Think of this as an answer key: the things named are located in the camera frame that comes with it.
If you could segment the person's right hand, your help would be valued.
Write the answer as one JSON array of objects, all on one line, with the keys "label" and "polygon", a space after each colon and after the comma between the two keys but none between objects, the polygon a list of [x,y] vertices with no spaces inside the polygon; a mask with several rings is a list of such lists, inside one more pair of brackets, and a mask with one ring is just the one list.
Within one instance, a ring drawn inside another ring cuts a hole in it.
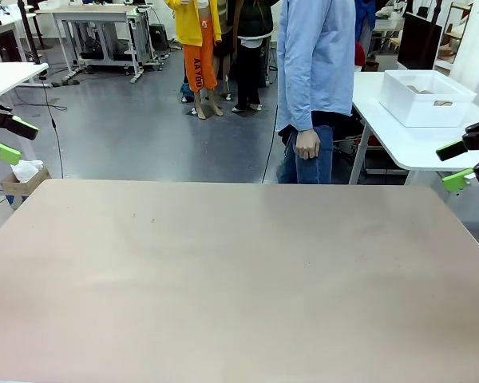
[{"label": "person's right hand", "polygon": [[311,160],[319,156],[320,144],[319,136],[313,128],[299,131],[296,136],[295,150],[302,160]]}]

